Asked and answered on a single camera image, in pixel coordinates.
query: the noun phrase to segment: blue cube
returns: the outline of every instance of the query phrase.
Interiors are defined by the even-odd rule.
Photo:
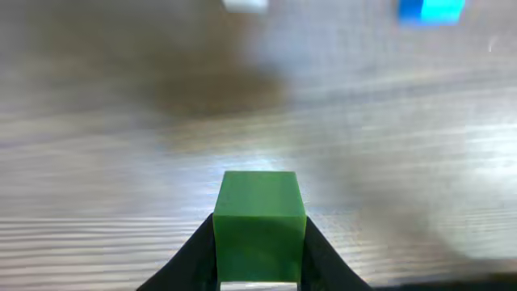
[[[454,24],[465,0],[400,0],[399,19],[419,24]]]

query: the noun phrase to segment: green cube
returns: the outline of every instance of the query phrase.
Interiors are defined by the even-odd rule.
[[[299,282],[306,220],[294,172],[227,171],[213,213],[219,281]]]

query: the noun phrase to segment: wooden surface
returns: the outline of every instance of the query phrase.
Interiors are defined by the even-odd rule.
[[[515,6],[0,2],[0,289],[135,289],[225,170],[296,171],[373,285],[516,271]]]

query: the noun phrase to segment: green object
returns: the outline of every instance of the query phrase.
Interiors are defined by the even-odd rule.
[[[219,281],[300,282],[306,220],[294,172],[225,172],[213,213]]]

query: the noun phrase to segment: cube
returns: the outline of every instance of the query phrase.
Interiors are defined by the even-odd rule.
[[[420,24],[454,24],[464,5],[465,0],[400,0],[399,18]]]
[[[300,282],[306,220],[294,172],[225,172],[213,213],[219,281]]]

